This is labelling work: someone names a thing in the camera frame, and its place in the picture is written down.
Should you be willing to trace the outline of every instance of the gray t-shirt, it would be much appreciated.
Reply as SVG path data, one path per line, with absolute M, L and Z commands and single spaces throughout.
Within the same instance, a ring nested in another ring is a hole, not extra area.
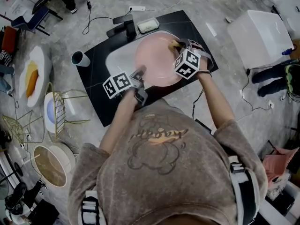
M 83 146 L 69 192 L 70 222 L 78 224 L 85 191 L 96 187 L 108 225 L 154 225 L 176 214 L 236 225 L 225 147 L 254 171 L 262 201 L 264 167 L 235 121 L 211 136 L 179 109 L 157 101 L 134 113 L 111 156 L 92 144 Z

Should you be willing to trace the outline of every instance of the white storage box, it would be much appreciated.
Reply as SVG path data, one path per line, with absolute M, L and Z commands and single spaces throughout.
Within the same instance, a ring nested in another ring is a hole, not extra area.
M 248 10 L 228 28 L 246 68 L 271 64 L 292 48 L 291 38 L 277 14 Z

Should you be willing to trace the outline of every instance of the white cup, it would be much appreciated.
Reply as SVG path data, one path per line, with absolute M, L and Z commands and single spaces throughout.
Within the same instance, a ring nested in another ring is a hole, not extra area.
M 88 67 L 90 65 L 90 59 L 83 52 L 77 51 L 73 53 L 71 63 L 76 66 Z

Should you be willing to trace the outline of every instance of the pink bag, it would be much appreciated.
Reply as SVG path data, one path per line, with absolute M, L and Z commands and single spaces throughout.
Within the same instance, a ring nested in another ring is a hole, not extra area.
M 289 162 L 298 151 L 299 148 L 294 150 L 287 150 L 283 148 L 277 149 L 276 155 L 266 155 L 262 164 L 266 170 L 269 186 L 275 178 L 283 175 Z

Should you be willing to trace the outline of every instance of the black countertop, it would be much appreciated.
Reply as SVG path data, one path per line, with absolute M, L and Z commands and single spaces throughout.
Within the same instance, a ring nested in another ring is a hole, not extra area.
M 203 46 L 206 52 L 211 54 L 203 38 L 184 11 L 166 14 L 157 17 L 156 19 L 160 23 L 159 28 L 157 30 L 145 33 L 144 35 L 148 35 L 158 30 L 165 30 L 174 34 L 178 38 L 188 38 L 190 40 L 198 42 Z M 102 87 L 103 82 L 105 82 L 105 80 L 110 76 L 106 68 L 105 61 L 107 56 L 111 52 L 128 43 L 129 41 L 125 32 L 117 34 L 114 37 L 109 38 L 104 42 L 98 44 L 97 46 L 91 48 L 85 53 L 90 59 L 90 65 L 88 67 L 77 66 L 79 75 L 87 91 L 87 94 L 89 95 L 90 101 L 92 102 L 94 109 L 104 127 L 111 124 L 119 104 L 118 99 L 109 99 Z M 218 69 L 218 66 L 216 65 L 214 59 L 213 62 L 213 71 L 215 71 Z M 146 105 L 155 102 L 156 100 L 188 85 L 189 83 L 192 83 L 195 80 L 195 77 L 189 80 L 183 78 L 178 83 L 169 87 L 152 86 L 148 88 L 146 91 L 149 97 Z

